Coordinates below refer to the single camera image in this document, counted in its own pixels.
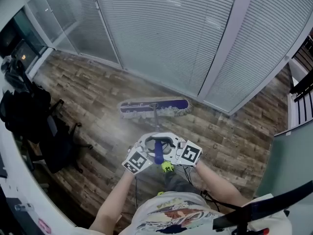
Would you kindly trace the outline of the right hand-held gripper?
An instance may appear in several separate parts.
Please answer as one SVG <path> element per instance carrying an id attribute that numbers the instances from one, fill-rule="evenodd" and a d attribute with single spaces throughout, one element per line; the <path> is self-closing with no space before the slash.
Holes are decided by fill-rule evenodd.
<path id="1" fill-rule="evenodd" d="M 180 140 L 171 132 L 160 133 L 161 141 L 173 147 L 164 148 L 164 159 L 171 161 L 174 165 L 195 167 L 201 155 L 202 148 L 191 141 Z"/>

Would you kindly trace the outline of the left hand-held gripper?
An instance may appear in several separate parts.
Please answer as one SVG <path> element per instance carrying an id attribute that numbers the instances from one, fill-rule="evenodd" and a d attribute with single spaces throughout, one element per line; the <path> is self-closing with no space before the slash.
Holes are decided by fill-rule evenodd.
<path id="1" fill-rule="evenodd" d="M 155 134 L 157 134 L 157 132 L 144 134 L 135 145 L 128 150 L 128 155 L 122 165 L 132 174 L 138 174 L 153 164 L 148 156 L 154 159 L 154 152 L 146 153 L 145 151 L 160 150 L 160 140 L 156 140 L 153 137 Z"/>

